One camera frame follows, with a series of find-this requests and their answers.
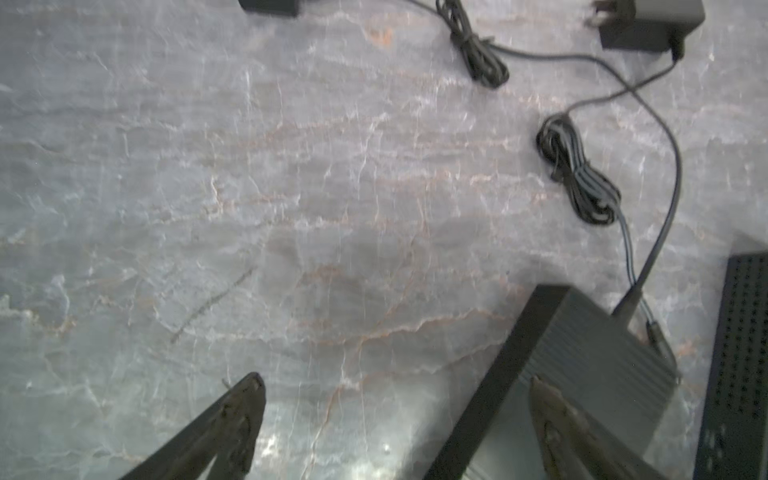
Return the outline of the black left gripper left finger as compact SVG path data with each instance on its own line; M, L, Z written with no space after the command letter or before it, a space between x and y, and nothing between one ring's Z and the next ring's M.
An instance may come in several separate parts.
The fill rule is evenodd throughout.
M251 470L265 407L264 381L251 372L124 477L243 479Z

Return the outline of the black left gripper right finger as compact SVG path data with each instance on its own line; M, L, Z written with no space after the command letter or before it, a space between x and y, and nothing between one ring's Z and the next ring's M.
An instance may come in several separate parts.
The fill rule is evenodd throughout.
M663 477L546 379L531 379L529 404L547 478Z

